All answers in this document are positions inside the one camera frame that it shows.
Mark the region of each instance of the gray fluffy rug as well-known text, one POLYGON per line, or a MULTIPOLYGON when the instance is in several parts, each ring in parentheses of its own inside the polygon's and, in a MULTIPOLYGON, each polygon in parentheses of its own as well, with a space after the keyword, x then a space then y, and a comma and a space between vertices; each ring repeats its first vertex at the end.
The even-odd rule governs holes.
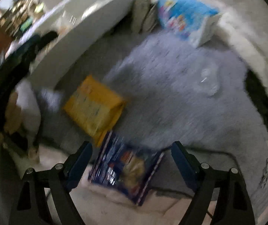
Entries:
MULTIPOLYGON (((238 162, 252 196, 260 190, 268 133, 244 90, 246 71, 246 64, 217 38, 194 49, 166 31, 133 35, 121 25, 79 58, 57 86, 61 95, 40 93, 39 98, 46 100, 41 109, 42 135, 69 153, 83 140, 90 140, 60 107, 92 74, 128 101, 114 128, 120 136, 156 149, 179 140, 184 146, 229 153, 238 162), (195 78, 189 72, 199 57, 209 57, 218 66, 220 90, 213 97, 193 90, 195 78)), ((222 154, 207 155, 204 160, 221 170, 235 165, 222 154)), ((169 153, 152 185, 191 193, 169 153)), ((252 198, 255 213, 260 214, 263 208, 256 211, 257 202, 252 198)))

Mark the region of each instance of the yellow package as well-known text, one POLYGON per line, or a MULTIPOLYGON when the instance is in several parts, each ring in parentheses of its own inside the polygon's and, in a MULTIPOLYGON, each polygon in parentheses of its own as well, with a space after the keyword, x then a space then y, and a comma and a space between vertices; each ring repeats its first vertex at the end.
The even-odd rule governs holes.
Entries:
POLYGON ((119 119, 124 99, 91 75, 69 98, 63 109, 100 146, 107 131, 119 119))

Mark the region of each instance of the metal bolt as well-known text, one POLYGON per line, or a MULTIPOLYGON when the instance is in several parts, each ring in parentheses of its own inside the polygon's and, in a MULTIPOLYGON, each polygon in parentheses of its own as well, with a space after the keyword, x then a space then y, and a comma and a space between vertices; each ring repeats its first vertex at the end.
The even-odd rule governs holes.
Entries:
POLYGON ((238 170, 236 168, 231 168, 231 172, 237 174, 238 170))
POLYGON ((209 168, 209 164, 207 164, 207 163, 202 163, 201 165, 200 165, 203 169, 208 169, 209 168))
POLYGON ((60 170, 61 168, 63 168, 63 164, 62 163, 58 163, 58 164, 55 165, 55 168, 57 170, 60 170))
POLYGON ((32 172, 33 172, 33 168, 31 168, 31 167, 28 168, 28 169, 26 170, 26 173, 27 173, 27 174, 30 174, 30 173, 32 173, 32 172))

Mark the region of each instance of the gray carpet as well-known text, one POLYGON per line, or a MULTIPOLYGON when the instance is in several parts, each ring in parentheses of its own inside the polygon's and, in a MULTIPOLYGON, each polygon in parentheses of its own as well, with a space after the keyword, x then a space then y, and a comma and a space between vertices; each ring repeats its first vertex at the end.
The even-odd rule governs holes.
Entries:
MULTIPOLYGON (((88 74, 122 95, 127 106, 114 131, 134 144, 160 149, 179 140, 185 146, 226 152, 234 157, 250 196, 258 191, 268 158, 268 133, 244 90, 246 64, 218 38, 198 49, 172 33, 156 30, 133 35, 122 24, 92 45, 57 86, 60 94, 42 91, 42 135, 75 152, 90 138, 60 107, 88 74), (200 57, 218 65, 220 90, 208 97, 193 90, 191 68, 200 57)), ((207 155, 214 168, 228 170, 233 158, 207 155)), ((189 193, 169 153, 152 181, 189 193)), ((258 199, 252 199, 256 217, 258 199)))

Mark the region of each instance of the dark blue package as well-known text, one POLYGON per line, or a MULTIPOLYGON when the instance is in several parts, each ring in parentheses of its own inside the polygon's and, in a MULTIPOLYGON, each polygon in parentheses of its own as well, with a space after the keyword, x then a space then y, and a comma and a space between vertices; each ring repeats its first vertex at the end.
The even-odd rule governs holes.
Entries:
POLYGON ((136 147, 109 131, 90 171, 91 183, 114 188, 138 206, 144 202, 147 186, 163 157, 162 151, 136 147))

